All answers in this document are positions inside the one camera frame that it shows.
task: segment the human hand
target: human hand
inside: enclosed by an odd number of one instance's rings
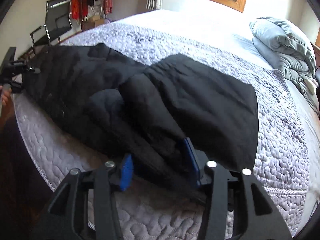
[[[6,91],[3,92],[3,95],[1,97],[1,103],[2,103],[3,106],[7,105],[9,97],[11,95],[11,92],[12,92],[11,89],[6,90]]]

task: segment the cardboard box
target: cardboard box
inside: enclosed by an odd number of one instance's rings
[[[95,22],[98,21],[100,19],[100,15],[93,15],[88,22]]]
[[[81,30],[87,31],[87,30],[90,30],[94,27],[95,27],[94,22],[83,22],[81,25]]]
[[[94,26],[97,27],[97,26],[99,26],[101,24],[104,24],[104,22],[105,22],[104,19],[100,19],[100,20],[94,21]]]

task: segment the black mesh chair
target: black mesh chair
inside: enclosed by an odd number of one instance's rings
[[[60,36],[71,30],[72,24],[70,21],[70,4],[71,0],[47,1],[45,24],[30,33],[34,53],[34,48],[36,46],[47,44],[50,45],[50,42],[55,39],[58,39],[60,43]],[[45,35],[35,41],[34,34],[41,29],[45,30]]]

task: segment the black clamp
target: black clamp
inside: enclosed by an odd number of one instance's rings
[[[224,240],[227,212],[233,211],[230,240],[291,240],[278,208],[251,170],[230,171],[195,150],[189,138],[183,152],[190,164],[191,181],[207,195],[198,239]]]
[[[12,93],[20,93],[23,90],[22,83],[12,78],[25,72],[38,74],[40,69],[27,65],[25,60],[14,60],[15,52],[16,47],[10,47],[0,65],[0,85],[10,84]]]
[[[126,190],[132,174],[131,155],[118,166],[108,161],[94,171],[71,169],[44,208],[31,239],[123,240],[114,192]],[[88,226],[89,189],[94,189],[95,230]]]
[[[190,182],[207,195],[198,239],[224,240],[228,211],[234,212],[230,240],[292,239],[279,210],[251,170],[227,170],[195,150],[189,138],[182,144],[190,164]],[[127,189],[132,171],[130,155],[118,167],[106,162],[95,171],[72,169],[44,209],[31,239],[123,240],[113,193]],[[88,226],[89,189],[94,189],[95,230]]]

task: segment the chair armrest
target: chair armrest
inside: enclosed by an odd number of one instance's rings
[[[39,30],[41,30],[41,28],[45,28],[45,24],[44,25],[41,25],[39,26],[38,28],[36,28],[33,32],[30,33],[30,36],[33,37],[33,34]]]

